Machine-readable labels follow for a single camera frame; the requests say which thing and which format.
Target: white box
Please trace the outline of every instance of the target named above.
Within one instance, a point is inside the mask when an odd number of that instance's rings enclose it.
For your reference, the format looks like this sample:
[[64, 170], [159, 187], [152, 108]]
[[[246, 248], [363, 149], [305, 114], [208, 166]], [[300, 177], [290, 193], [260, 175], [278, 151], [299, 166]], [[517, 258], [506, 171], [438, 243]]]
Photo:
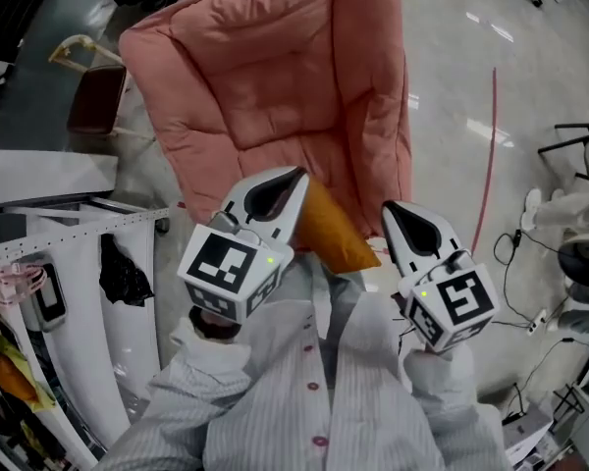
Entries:
[[441, 352], [478, 335], [499, 311], [495, 287], [479, 264], [412, 288], [403, 315]]
[[[292, 249], [286, 249], [292, 259]], [[241, 324], [279, 285], [290, 259], [288, 253], [197, 225], [177, 275], [194, 305]]]
[[505, 424], [504, 446], [513, 466], [521, 462], [552, 426], [553, 419], [543, 413], [534, 403], [529, 403], [525, 415]]

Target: black and white marker cube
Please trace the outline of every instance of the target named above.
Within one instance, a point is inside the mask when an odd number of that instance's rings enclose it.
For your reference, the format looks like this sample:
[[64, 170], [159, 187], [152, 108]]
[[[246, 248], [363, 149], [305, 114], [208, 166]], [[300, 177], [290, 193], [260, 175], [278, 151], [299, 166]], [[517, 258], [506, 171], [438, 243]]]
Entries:
[[500, 311], [484, 264], [412, 288], [404, 315], [440, 352], [478, 335]]
[[194, 305], [241, 324], [278, 286], [292, 260], [292, 249], [280, 248], [197, 225], [177, 275]]

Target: pink cushion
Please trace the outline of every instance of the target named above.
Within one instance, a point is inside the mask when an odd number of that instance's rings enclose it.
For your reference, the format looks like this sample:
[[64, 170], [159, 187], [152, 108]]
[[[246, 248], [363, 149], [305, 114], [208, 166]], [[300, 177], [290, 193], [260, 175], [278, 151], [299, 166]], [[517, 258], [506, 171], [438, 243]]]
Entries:
[[305, 167], [365, 235], [410, 198], [400, 0], [183, 0], [120, 51], [192, 216], [240, 178]]

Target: red cable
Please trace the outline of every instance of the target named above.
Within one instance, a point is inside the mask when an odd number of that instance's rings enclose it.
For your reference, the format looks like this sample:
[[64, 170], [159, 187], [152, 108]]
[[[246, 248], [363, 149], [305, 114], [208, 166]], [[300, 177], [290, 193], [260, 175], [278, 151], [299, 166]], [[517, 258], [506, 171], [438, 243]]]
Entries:
[[482, 208], [478, 217], [478, 225], [475, 228], [473, 242], [471, 243], [471, 253], [475, 253], [475, 247], [478, 245], [478, 238], [482, 230], [482, 221], [487, 209], [487, 199], [489, 198], [489, 188], [491, 187], [491, 173], [493, 172], [493, 156], [495, 155], [495, 135], [498, 120], [498, 77], [496, 69], [493, 69], [493, 131], [491, 133], [491, 151], [489, 153], [489, 167], [487, 168], [487, 180], [484, 183], [484, 194], [482, 196]]

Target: machine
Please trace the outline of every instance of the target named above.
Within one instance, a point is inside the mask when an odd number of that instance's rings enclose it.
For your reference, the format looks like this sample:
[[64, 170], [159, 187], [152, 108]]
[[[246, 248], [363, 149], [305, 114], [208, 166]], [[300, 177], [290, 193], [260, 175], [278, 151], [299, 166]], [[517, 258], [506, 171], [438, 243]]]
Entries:
[[[245, 178], [209, 225], [196, 227], [177, 272], [196, 306], [241, 324], [268, 297], [293, 259], [289, 242], [308, 184], [296, 167]], [[480, 333], [500, 310], [497, 293], [449, 222], [387, 201], [382, 223], [402, 275], [395, 300], [421, 339], [440, 352]]]

